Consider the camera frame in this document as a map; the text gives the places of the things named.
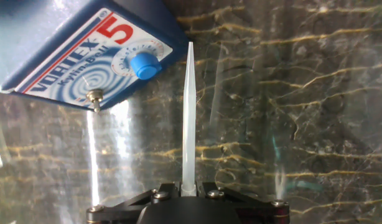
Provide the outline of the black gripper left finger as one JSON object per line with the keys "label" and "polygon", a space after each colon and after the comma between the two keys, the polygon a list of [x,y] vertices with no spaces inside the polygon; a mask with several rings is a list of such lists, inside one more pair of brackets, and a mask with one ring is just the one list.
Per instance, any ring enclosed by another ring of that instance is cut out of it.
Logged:
{"label": "black gripper left finger", "polygon": [[115,206],[94,205],[86,210],[87,223],[137,223],[148,206],[180,196],[180,183],[161,184]]}

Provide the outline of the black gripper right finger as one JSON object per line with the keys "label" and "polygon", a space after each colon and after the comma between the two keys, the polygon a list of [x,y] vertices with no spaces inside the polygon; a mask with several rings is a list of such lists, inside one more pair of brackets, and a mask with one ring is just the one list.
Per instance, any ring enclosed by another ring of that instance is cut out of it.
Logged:
{"label": "black gripper right finger", "polygon": [[241,223],[290,224],[289,204],[281,199],[269,202],[260,201],[227,187],[218,187],[214,182],[197,182],[199,197],[210,202],[218,202],[228,212],[234,212]]}

